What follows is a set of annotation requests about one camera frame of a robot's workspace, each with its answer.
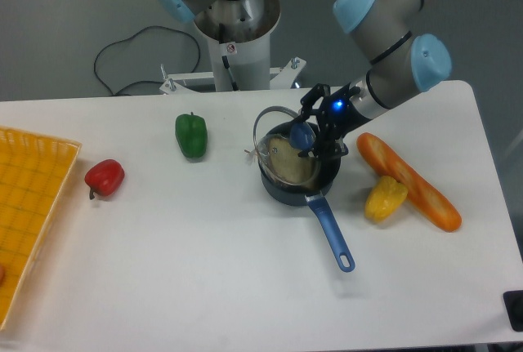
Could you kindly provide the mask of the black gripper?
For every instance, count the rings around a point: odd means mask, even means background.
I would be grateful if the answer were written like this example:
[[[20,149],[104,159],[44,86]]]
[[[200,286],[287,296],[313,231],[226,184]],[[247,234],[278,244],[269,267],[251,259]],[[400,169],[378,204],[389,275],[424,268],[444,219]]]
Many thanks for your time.
[[[352,103],[359,93],[360,88],[351,85],[332,93],[329,85],[318,83],[300,99],[301,108],[294,123],[314,119],[319,135],[314,132],[297,135],[299,157],[329,161],[349,154],[347,146],[338,139],[370,121]]]

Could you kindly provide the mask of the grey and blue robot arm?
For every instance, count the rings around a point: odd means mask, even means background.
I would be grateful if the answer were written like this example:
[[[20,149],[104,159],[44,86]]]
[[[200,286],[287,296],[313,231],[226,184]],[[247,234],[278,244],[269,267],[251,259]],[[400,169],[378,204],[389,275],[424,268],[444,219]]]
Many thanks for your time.
[[[176,20],[206,38],[218,91],[282,87],[270,75],[270,36],[280,18],[279,0],[158,0]],[[292,143],[317,158],[346,154],[342,138],[368,121],[447,79],[452,62],[435,36],[413,36],[405,20],[429,0],[337,0],[333,14],[369,61],[366,75],[331,96],[318,86],[302,101],[298,122],[315,117],[314,140]]]

